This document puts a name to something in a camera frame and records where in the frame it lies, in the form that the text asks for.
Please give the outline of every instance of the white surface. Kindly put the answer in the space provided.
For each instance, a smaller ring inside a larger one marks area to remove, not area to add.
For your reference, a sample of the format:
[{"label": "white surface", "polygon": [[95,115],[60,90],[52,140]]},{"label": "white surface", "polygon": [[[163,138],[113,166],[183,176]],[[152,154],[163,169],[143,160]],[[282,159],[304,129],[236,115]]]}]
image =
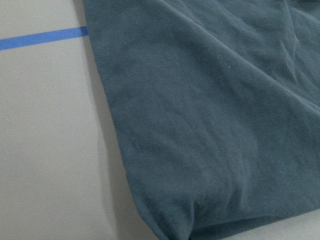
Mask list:
[{"label": "white surface", "polygon": [[[0,39],[85,26],[81,0],[2,0]],[[320,211],[229,240],[320,240]],[[134,206],[88,37],[0,51],[0,239],[156,240]]]}]

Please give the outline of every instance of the folded cloth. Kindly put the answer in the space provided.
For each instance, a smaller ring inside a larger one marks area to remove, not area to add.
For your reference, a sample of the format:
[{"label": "folded cloth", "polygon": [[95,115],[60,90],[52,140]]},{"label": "folded cloth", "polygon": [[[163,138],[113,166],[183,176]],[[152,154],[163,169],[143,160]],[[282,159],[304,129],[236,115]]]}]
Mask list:
[{"label": "folded cloth", "polygon": [[320,208],[320,1],[83,2],[128,183],[160,240]]}]

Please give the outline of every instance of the blue stripe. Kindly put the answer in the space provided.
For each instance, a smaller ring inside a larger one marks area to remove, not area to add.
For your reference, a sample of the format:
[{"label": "blue stripe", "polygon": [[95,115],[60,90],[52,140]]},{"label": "blue stripe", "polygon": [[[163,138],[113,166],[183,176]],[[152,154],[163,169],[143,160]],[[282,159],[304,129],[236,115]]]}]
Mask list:
[{"label": "blue stripe", "polygon": [[88,36],[86,26],[0,39],[0,51]]}]

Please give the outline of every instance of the blue tape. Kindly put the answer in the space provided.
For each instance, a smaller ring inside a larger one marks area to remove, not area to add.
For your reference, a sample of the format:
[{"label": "blue tape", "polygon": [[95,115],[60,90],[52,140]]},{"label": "blue tape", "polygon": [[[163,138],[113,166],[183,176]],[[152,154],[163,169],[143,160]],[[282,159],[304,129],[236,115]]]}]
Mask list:
[{"label": "blue tape", "polygon": [[86,26],[0,39],[0,51],[88,36]]}]

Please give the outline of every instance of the blue-gray fabric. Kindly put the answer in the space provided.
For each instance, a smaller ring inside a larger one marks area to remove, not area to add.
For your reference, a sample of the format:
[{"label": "blue-gray fabric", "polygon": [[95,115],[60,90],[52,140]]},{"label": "blue-gray fabric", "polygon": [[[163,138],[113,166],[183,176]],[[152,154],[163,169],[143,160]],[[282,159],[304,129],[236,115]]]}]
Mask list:
[{"label": "blue-gray fabric", "polygon": [[130,189],[160,240],[320,208],[320,1],[84,6]]}]

